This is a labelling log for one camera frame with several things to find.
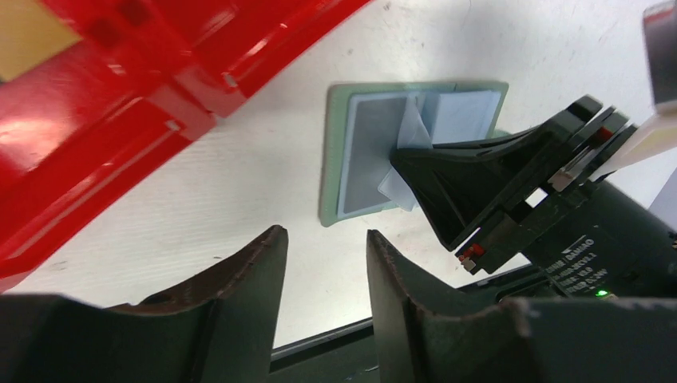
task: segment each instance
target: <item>small red component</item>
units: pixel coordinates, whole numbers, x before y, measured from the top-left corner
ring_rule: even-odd
[[[472,245],[470,245],[470,247],[468,247],[467,249],[465,249],[465,251],[463,251],[463,254],[461,254],[461,256],[458,257],[458,260],[463,262],[466,259],[470,259],[473,257],[480,258],[484,254],[485,249],[482,246],[478,245],[477,243],[473,243]]]
[[[83,41],[0,87],[0,291],[368,0],[43,0]]]
[[[609,141],[613,137],[613,133],[604,126],[599,128],[594,135],[594,145],[601,145]]]

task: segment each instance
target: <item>black plastic part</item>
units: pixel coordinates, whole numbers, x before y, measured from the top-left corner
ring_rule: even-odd
[[[567,294],[677,296],[672,230],[604,181],[523,254]]]
[[[588,179],[636,130],[614,108],[600,110],[582,97],[526,132],[400,149],[391,163],[442,245],[454,251],[467,240],[455,255],[473,274],[493,273],[523,252],[568,295],[594,296],[604,288],[623,296],[674,296],[669,229],[604,178]],[[525,200],[537,188],[548,196],[531,207]],[[579,237],[608,255],[560,253]]]
[[[495,225],[504,219],[509,219],[504,225],[520,224],[520,211],[528,210],[525,199],[583,150],[581,143],[596,132],[585,125],[601,107],[582,97],[527,132],[433,149],[399,149],[390,162],[412,188],[442,245],[453,251],[490,219]],[[512,257],[519,246],[524,241],[491,251]]]
[[[273,350],[268,383],[380,381],[371,318]]]
[[[463,294],[377,231],[367,272],[381,381],[672,381],[674,299]]]
[[[276,226],[138,306],[3,295],[0,381],[265,381],[286,261]]]

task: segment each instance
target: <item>white table surface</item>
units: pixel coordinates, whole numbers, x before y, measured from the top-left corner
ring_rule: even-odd
[[[497,125],[510,132],[585,93],[641,123],[652,113],[641,15],[656,2],[377,0],[13,291],[59,292],[99,306],[139,302],[279,223],[290,233],[279,346],[370,316],[367,229],[379,229],[452,286],[484,278],[459,267],[420,210],[320,225],[327,88],[340,81],[496,79],[510,84]],[[676,165],[672,151],[612,179],[648,206]],[[518,257],[503,270],[524,263]]]

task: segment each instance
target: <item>black plastic mount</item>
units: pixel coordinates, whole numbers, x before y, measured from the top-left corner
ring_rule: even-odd
[[[496,304],[496,290],[464,294],[377,231],[367,274],[383,382],[674,380],[674,299],[511,294]]]
[[[590,96],[515,135],[433,149],[399,149],[390,162],[441,244],[466,270],[493,273],[596,190],[588,177],[636,130]],[[548,197],[526,201],[540,188]]]
[[[271,227],[136,306],[0,296],[0,381],[266,381],[287,242]]]

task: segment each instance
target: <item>red plastic part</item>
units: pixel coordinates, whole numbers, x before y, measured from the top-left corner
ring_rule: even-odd
[[[485,254],[485,249],[484,247],[480,246],[477,243],[473,243],[463,251],[463,254],[461,254],[460,257],[458,257],[458,260],[460,262],[465,261],[466,259],[471,259],[471,258],[480,258],[482,255]]]
[[[84,40],[0,87],[0,291],[368,0],[43,0]]]

